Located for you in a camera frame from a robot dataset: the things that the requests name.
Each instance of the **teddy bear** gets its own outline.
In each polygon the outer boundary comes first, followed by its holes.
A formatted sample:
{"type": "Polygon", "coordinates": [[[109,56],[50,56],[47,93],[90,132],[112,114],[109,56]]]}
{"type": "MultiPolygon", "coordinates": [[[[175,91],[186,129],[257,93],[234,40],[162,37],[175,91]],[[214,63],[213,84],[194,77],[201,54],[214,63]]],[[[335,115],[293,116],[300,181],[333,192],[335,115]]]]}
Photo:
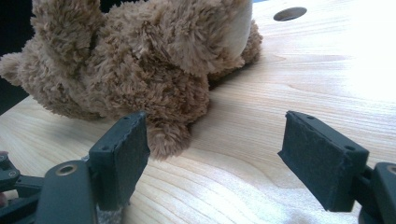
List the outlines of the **teddy bear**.
{"type": "Polygon", "coordinates": [[[55,114],[119,119],[147,113],[151,156],[189,146],[209,81],[254,63],[262,36],[252,0],[33,0],[33,38],[4,55],[0,76],[55,114]]]}

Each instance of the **teddy bear arm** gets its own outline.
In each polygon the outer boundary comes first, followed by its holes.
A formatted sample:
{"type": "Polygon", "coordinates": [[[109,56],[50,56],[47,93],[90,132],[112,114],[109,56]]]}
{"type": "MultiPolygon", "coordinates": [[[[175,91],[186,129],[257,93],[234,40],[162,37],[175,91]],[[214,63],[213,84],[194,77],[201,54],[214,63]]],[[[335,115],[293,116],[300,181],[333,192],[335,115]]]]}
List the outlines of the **teddy bear arm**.
{"type": "Polygon", "coordinates": [[[103,24],[99,0],[34,0],[31,23],[45,51],[74,75],[89,56],[103,24]]]}
{"type": "Polygon", "coordinates": [[[164,160],[177,156],[189,145],[190,132],[185,123],[148,119],[148,147],[154,159],[164,160]]]}

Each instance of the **brown teddy bear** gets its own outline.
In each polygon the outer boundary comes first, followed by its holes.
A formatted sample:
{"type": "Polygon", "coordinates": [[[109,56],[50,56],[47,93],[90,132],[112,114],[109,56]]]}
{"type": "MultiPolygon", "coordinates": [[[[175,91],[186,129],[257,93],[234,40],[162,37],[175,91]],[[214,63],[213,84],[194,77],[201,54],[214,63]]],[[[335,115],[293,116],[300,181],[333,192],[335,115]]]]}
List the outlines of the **brown teddy bear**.
{"type": "Polygon", "coordinates": [[[208,80],[256,61],[252,0],[149,0],[104,14],[99,0],[33,0],[35,36],[1,58],[0,76],[72,119],[148,114],[151,155],[189,145],[208,80]]]}

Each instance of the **wood grain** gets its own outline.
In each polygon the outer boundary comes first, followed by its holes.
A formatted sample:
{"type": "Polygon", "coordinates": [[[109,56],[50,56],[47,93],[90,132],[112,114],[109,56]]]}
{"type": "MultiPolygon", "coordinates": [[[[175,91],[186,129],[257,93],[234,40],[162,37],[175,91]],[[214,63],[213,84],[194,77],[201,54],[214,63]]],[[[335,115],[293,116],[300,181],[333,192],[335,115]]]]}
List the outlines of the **wood grain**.
{"type": "MultiPolygon", "coordinates": [[[[396,162],[396,27],[391,6],[369,1],[254,4],[260,60],[222,80],[191,147],[149,161],[125,223],[357,223],[323,211],[277,152],[285,113],[310,114],[370,150],[368,164],[396,162]],[[306,7],[293,21],[285,8],[306,7]]],[[[0,117],[0,150],[25,175],[79,159],[114,123],[52,115],[28,98],[0,117]]]]}

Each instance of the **light wood tabletop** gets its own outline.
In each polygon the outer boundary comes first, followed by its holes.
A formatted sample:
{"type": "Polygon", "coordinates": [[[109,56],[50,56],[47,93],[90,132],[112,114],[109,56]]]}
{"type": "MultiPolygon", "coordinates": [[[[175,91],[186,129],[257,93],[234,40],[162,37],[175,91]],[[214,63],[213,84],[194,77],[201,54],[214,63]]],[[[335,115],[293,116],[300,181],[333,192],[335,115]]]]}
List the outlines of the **light wood tabletop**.
{"type": "MultiPolygon", "coordinates": [[[[264,1],[260,60],[210,93],[188,150],[149,160],[125,223],[357,223],[323,210],[278,157],[288,110],[312,115],[370,151],[368,165],[396,162],[396,22],[372,1],[264,1]],[[307,12],[275,21],[286,8],[307,12]]],[[[0,117],[0,150],[24,175],[43,176],[87,155],[113,120],[51,114],[31,97],[0,117]]]]}

